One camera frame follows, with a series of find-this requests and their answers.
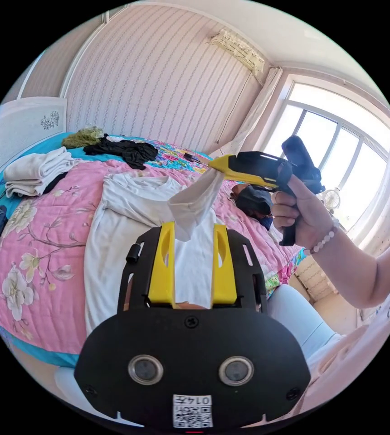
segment qr code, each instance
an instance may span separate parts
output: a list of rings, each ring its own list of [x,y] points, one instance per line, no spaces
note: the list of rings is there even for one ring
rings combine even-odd
[[[173,397],[174,427],[201,428],[213,427],[211,396],[180,396]]]

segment hand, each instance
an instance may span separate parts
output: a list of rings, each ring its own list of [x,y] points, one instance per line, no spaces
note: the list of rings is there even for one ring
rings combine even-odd
[[[284,192],[272,194],[273,225],[283,232],[284,227],[297,221],[296,244],[312,249],[331,230],[332,217],[319,198],[298,177],[292,175],[288,186],[296,198]]]

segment person's leg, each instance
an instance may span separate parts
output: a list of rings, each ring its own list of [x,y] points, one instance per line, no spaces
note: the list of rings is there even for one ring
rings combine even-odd
[[[282,284],[268,299],[268,315],[285,326],[300,344],[305,358],[324,346],[336,332],[293,287]]]

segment headboard floral decal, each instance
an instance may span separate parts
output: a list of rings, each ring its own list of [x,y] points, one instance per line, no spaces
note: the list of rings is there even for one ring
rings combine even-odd
[[[50,128],[57,127],[59,125],[59,112],[53,110],[48,118],[44,115],[44,118],[41,119],[41,125],[44,130],[50,130]]]

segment striped wallpaper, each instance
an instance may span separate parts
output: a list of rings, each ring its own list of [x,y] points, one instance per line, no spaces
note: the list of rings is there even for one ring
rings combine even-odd
[[[74,56],[88,36],[101,23],[101,16],[92,18],[48,47],[33,69],[24,88],[22,98],[58,97]]]
[[[68,87],[67,128],[211,152],[234,137],[261,86],[208,44],[224,26],[203,15],[131,5],[98,33]]]
[[[26,79],[27,74],[29,73],[30,68],[32,67],[33,63],[31,63],[24,72],[17,78],[15,83],[12,85],[12,88],[8,91],[8,93],[3,98],[2,102],[0,104],[5,104],[8,101],[16,100],[18,97],[18,94],[20,93],[21,86],[23,86],[24,80]]]

